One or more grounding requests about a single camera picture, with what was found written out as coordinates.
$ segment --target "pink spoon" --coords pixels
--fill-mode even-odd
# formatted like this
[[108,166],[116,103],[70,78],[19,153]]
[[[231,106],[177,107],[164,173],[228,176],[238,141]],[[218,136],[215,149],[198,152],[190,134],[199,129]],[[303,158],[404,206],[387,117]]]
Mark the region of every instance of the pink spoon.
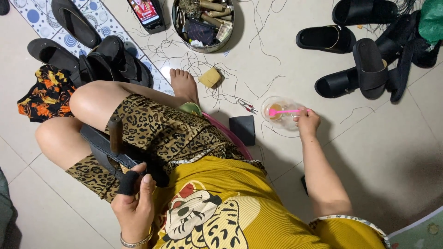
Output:
[[269,115],[273,117],[273,116],[277,115],[278,113],[296,113],[299,111],[300,110],[277,111],[277,110],[271,108],[271,109],[269,109]]

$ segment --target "small scissors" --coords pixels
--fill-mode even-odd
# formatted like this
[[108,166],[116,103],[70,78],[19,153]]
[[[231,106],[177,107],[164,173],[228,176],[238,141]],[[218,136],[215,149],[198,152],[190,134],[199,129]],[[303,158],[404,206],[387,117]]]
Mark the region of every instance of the small scissors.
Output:
[[241,99],[237,100],[237,102],[238,102],[240,105],[242,105],[243,108],[245,108],[248,112],[250,112],[250,113],[252,113],[252,114],[257,114],[258,110],[255,109],[252,105],[250,105],[250,104],[244,102],[244,101],[241,100]]

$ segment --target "woman's left hand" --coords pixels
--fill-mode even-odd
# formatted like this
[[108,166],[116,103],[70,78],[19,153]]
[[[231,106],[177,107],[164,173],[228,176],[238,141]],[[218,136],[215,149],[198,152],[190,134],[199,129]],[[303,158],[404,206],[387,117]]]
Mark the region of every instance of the woman's left hand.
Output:
[[[145,169],[146,163],[141,163],[131,170],[141,173]],[[137,200],[135,195],[117,194],[111,203],[111,208],[120,224],[121,236],[127,243],[138,243],[149,235],[149,229],[154,220],[152,193],[155,184],[152,176],[146,174],[137,180],[135,186],[136,193],[140,187],[140,199]]]

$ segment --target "orange liquid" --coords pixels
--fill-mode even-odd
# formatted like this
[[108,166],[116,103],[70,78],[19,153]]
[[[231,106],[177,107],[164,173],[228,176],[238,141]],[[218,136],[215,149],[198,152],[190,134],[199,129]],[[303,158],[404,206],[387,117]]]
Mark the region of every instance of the orange liquid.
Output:
[[[274,109],[276,111],[283,111],[283,108],[281,108],[281,106],[279,104],[272,104],[269,109]],[[269,119],[270,120],[277,120],[277,119],[280,119],[281,116],[282,116],[282,113],[277,113],[275,116],[269,117]]]

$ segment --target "orange floral cloth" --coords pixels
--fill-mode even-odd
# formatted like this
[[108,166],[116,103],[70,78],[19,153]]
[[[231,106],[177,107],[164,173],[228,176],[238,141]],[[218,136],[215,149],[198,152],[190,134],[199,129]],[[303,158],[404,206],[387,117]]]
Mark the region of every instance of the orange floral cloth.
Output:
[[52,117],[74,117],[69,99],[75,87],[69,79],[69,71],[44,65],[35,76],[37,83],[17,101],[19,113],[28,116],[31,122],[39,123]]

